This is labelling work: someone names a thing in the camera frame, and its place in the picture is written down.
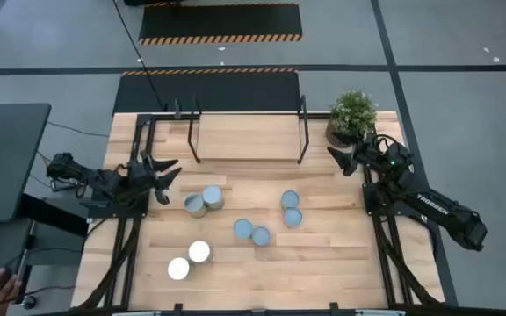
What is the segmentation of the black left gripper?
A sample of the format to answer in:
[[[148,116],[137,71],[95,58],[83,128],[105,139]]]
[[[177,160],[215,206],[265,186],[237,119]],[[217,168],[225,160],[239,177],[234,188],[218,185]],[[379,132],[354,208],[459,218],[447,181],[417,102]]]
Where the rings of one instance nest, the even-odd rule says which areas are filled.
[[[163,172],[176,165],[178,159],[157,161],[147,151],[141,151],[141,158],[141,162],[132,159],[127,163],[127,174],[122,176],[120,180],[120,199],[131,200],[137,198],[143,192],[155,187],[156,200],[161,205],[168,205],[170,200],[165,191],[169,189],[182,169],[174,169],[157,179],[155,173]]]

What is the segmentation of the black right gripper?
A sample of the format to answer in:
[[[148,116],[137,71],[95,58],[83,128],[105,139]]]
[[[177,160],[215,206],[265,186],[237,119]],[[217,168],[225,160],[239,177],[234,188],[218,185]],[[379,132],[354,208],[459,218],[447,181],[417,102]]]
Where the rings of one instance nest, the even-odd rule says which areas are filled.
[[[361,163],[376,172],[385,172],[389,168],[387,158],[380,152],[379,136],[368,133],[364,140],[358,134],[332,133],[336,147],[354,147],[354,152],[345,153],[334,147],[327,147],[328,152],[343,171],[344,176],[351,176]]]

